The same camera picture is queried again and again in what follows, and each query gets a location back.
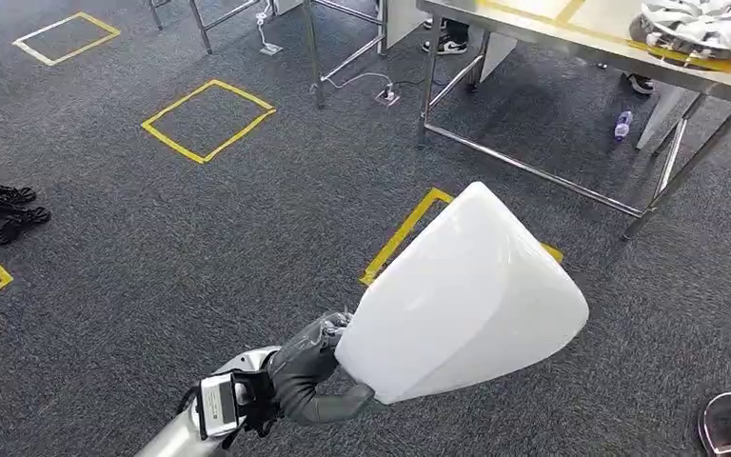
table leg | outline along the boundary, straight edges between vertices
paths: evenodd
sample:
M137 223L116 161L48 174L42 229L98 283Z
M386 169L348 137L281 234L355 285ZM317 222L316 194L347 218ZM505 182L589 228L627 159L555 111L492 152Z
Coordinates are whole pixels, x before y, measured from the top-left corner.
M430 30L430 55L427 56L427 69L425 75L425 86L422 95L422 113L419 116L419 126L416 130L416 145L421 147L425 144L425 122L430 113L430 98L433 92L433 80L436 75L436 57L438 57L439 36L441 35L442 16L433 14L433 28Z
M318 60L318 42L315 39L315 24L312 21L312 0L304 0L304 24L306 45L309 46L309 60L312 66L312 87L315 88L315 104L323 108L324 82L321 81L321 62Z
M484 63L486 61L486 52L489 49L489 39L491 38L491 31L484 30L484 36L481 39L481 46L478 48L478 55L482 55L484 58L472 68L469 75L466 77L466 87L475 91L478 89L478 85L481 84L481 76L484 74Z
M191 12L194 14L194 20L197 21L197 28L200 29L200 37L203 38L203 47L206 48L206 53L212 54L211 42L208 41L208 35L206 34L206 25L203 23L203 18L200 17L200 10L197 9L197 4L194 0L189 0L191 6Z
M657 188L654 189L654 198L657 198L657 196L660 195L660 192L665 189L665 186L668 185L668 181L671 179L671 170L674 168L674 162L677 160L677 154L680 152L682 138L685 135L688 122L696 114L696 111L699 110L705 99L707 99L706 95L697 94L693 103L691 103L691 106L682 114L680 122L677 123L672 132L662 140L662 144L664 144L668 138L673 138L671 140L671 149L668 151L668 155L665 157L665 162L662 164L660 179L657 180ZM654 150L655 157L660 153L662 144Z
M663 122L665 122L665 119L668 117L668 114L671 113L671 110L673 110L674 107L679 104L684 94L684 89L680 89L674 86L669 86L664 93L660 94L660 99L657 101L657 106L654 107L654 110L651 111L651 115L648 118L648 123L646 123L645 128L643 129L643 133L641 134L641 138L638 140L638 145L635 147L635 149L640 150L645 148L646 143L651 140L651 138L654 136L655 131L662 125Z
M155 8L155 0L147 0L149 4L149 10L152 11L152 20L155 21L155 25L158 26L158 30L163 30L164 25L161 24L161 18L158 17L158 10Z
M380 44L377 46L377 53L380 55L388 54L388 4L390 0L380 0L380 22L383 24L377 28L377 32L383 36Z
M648 204L648 207L646 207L645 211L643 212L642 216L638 218L635 222L633 222L623 233L622 239L624 241L632 239L633 236L642 228L643 225L645 225L646 222L648 222L652 217L654 217L654 214L656 210L660 207L660 204L663 203L663 201L674 193L677 192L682 187L682 184L684 184L685 181L687 181L688 177L690 177L691 171L700 164L705 158L707 158L708 155L710 155L711 152L713 152L713 149L716 148L716 146L719 145L719 142L721 139L731 130L731 113L729 116L727 116L727 119L724 120L724 123L719 126L718 129L716 129L715 132L713 132L712 135L710 135L710 138L707 139L707 141L704 142L703 145L701 145L701 148L697 150L697 152L693 155L693 157L688 160L688 163L685 164L684 167L677 173L676 176L674 176L673 179L668 181L668 184L665 186L663 190L660 191Z

water bottle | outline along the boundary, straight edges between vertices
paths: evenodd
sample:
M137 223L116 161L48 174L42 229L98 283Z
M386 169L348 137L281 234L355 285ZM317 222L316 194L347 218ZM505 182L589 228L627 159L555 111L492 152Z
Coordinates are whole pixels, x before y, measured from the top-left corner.
M623 141L629 134L629 126L632 124L632 111L624 111L618 116L618 125L615 126L615 139Z

sneaker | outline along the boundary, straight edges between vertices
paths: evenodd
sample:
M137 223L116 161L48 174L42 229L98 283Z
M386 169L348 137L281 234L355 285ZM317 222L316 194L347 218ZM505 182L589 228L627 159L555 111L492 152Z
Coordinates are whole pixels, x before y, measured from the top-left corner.
M425 30L432 30L432 28L433 28L433 18L431 17L431 18L425 20L422 23L422 27L424 27ZM442 19L442 30L444 30L444 29L446 29L446 19Z
M642 93L643 95L651 95L654 93L654 81L652 81L651 78L631 73L626 76L626 79L629 80L629 83L631 83L632 89L634 89L635 92Z
M439 55L449 55L449 54L463 54L469 49L469 42L463 41L461 43L455 41L451 36L449 35L443 35L441 38L439 38L439 47L438 52ZM422 50L425 52L430 52L430 42L425 41L422 44Z

shoe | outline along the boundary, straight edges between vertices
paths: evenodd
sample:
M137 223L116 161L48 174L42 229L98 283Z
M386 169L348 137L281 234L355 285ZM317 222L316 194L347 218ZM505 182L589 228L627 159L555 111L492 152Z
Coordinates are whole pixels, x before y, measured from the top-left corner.
M422 27L425 28L425 30L432 30L433 29L433 19L427 19L422 23ZM446 29L446 19L442 19L442 30Z
M425 41L422 44L422 50L424 50L425 52L430 52L430 42L429 41ZM469 50L468 41L463 41L463 42L459 43L459 42L455 41L449 35L443 35L441 38L439 38L439 47L438 47L439 55L463 54L467 50Z
M642 93L643 95L651 95L654 93L654 81L652 81L651 78L631 73L626 76L626 79L629 80L629 83L632 85L632 89L634 89L635 92Z
M51 219L51 212L43 207L38 207L28 210L26 214L18 219L8 221L0 228L0 246L12 243L21 233L35 226L46 224L49 219Z

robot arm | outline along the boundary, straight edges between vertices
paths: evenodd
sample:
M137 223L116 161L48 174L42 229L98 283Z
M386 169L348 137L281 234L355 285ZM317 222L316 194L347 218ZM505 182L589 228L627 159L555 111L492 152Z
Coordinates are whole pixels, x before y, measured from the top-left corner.
M187 397L187 409L172 419L136 457L209 457L218 447L230 445L243 429L255 429L260 436L266 436L269 426L281 415L299 424L313 425L343 421L358 414L374 396L370 387L358 385L340 397L320 396L315 391L338 366L334 349L349 319L349 314L328 313L306 326L283 347L258 348L237 355L207 378L230 375L233 394L229 398L236 412L233 422L227 423L232 430L220 436L207 436L206 418L202 414L210 411L210 400L201 404L198 398ZM202 384L196 384L191 391L199 395Z

